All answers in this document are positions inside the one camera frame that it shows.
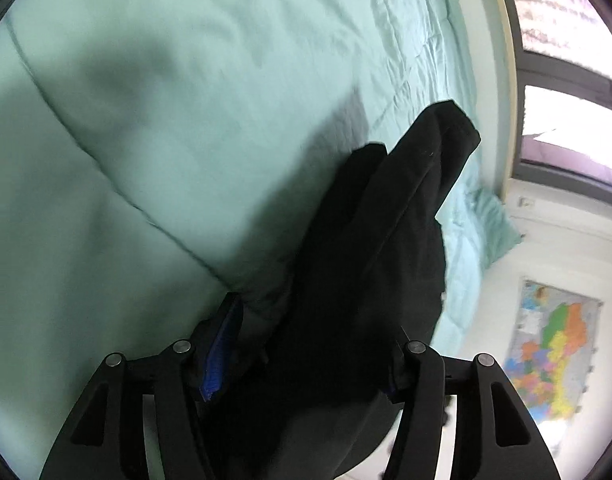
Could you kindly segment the white wall outlet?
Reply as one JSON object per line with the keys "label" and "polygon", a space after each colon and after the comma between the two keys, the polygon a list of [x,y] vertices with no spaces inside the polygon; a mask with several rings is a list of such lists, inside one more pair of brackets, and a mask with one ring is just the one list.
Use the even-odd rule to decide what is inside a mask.
{"label": "white wall outlet", "polygon": [[520,209],[532,209],[534,208],[534,199],[528,196],[519,196],[517,207]]}

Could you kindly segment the colourful wall map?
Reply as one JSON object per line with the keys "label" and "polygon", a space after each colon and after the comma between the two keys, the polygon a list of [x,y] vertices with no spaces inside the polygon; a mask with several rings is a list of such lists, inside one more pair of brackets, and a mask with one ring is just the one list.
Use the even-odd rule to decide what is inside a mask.
{"label": "colourful wall map", "polygon": [[535,422],[569,420],[593,370],[603,303],[525,280],[503,369]]}

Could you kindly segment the black hooded jacket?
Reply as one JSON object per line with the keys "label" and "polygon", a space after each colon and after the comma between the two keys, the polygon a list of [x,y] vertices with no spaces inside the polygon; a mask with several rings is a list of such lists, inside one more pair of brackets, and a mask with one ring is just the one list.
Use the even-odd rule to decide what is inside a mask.
{"label": "black hooded jacket", "polygon": [[332,479],[381,444],[397,337],[430,341],[443,310],[437,212],[479,141],[443,101],[394,148],[353,151],[284,272],[257,298],[225,297],[199,384],[209,478]]}

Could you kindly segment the dark framed window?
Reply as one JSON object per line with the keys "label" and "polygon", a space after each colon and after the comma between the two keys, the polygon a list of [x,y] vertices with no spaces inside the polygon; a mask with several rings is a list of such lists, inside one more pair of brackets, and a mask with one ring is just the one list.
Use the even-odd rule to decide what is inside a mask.
{"label": "dark framed window", "polygon": [[612,205],[612,16],[600,0],[502,0],[517,84],[511,175]]}

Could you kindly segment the mint green quilted comforter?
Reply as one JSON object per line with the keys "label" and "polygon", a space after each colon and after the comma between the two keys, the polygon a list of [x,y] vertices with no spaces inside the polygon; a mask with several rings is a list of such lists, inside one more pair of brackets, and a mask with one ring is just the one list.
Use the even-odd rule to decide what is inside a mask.
{"label": "mint green quilted comforter", "polygon": [[481,144],[438,212],[458,353],[518,234],[496,0],[16,0],[0,22],[0,453],[39,476],[100,359],[147,356],[282,270],[336,166],[457,102]]}

